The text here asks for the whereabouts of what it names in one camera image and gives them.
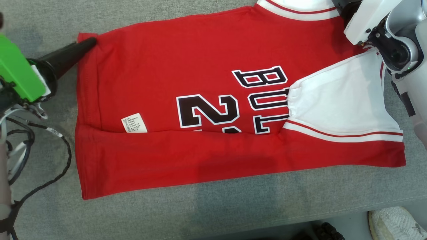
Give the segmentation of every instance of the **white sneaker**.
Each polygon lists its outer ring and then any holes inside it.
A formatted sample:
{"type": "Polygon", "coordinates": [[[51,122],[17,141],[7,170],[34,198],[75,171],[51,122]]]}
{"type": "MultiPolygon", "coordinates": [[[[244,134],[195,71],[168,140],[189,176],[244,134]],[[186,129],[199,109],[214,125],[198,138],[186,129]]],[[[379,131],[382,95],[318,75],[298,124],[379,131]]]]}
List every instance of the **white sneaker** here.
{"type": "Polygon", "coordinates": [[[427,240],[427,232],[404,207],[385,208],[368,214],[374,240],[427,240]]]}

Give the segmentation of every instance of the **red shirt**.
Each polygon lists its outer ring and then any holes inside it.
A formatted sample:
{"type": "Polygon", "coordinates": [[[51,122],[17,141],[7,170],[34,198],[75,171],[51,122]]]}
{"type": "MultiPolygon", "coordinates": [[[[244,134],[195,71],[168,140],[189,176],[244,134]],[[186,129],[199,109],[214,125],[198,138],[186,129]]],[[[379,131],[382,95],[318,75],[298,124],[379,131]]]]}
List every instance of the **red shirt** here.
{"type": "Polygon", "coordinates": [[[333,165],[403,166],[381,60],[343,30],[334,9],[301,13],[260,0],[81,33],[79,41],[98,41],[78,73],[83,198],[333,165]]]}

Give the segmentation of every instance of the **care label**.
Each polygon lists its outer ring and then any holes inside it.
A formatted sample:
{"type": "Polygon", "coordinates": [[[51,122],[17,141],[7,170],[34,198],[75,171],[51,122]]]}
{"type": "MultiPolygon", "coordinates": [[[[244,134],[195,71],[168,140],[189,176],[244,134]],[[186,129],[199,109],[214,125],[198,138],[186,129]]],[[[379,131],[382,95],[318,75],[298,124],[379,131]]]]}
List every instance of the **care label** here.
{"type": "Polygon", "coordinates": [[[145,127],[144,121],[139,113],[123,118],[122,123],[126,132],[147,132],[147,128],[145,127]]]}

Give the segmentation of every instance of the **gray fabric surface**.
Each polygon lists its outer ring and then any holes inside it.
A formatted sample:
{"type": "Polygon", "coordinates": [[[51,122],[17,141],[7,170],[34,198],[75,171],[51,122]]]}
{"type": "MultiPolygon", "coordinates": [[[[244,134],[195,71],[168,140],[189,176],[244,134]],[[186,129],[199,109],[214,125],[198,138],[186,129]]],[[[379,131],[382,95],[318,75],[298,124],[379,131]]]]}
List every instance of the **gray fabric surface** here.
{"type": "MultiPolygon", "coordinates": [[[[74,41],[78,32],[103,33],[132,23],[254,3],[255,0],[0,0],[0,11],[5,15],[6,36],[27,57],[38,57],[74,41]]],[[[77,115],[75,88],[73,68],[61,79],[58,97],[44,105],[50,114],[47,124],[64,133],[70,142],[77,115]]],[[[406,167],[329,167],[83,201],[73,159],[63,179],[23,206],[16,230],[22,240],[191,239],[425,198],[426,151],[413,134],[404,107],[389,83],[385,99],[390,114],[405,133],[406,167]]],[[[61,141],[36,130],[29,163],[14,185],[15,199],[57,175],[66,158],[61,141]]]]}

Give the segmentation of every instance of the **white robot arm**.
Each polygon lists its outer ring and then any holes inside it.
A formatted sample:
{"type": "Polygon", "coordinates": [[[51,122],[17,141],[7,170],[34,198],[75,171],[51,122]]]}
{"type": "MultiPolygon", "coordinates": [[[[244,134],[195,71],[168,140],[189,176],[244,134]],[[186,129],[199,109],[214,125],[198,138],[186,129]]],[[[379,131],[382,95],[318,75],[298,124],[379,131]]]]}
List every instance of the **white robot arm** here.
{"type": "Polygon", "coordinates": [[[353,44],[372,45],[427,149],[427,0],[332,0],[353,44]]]}

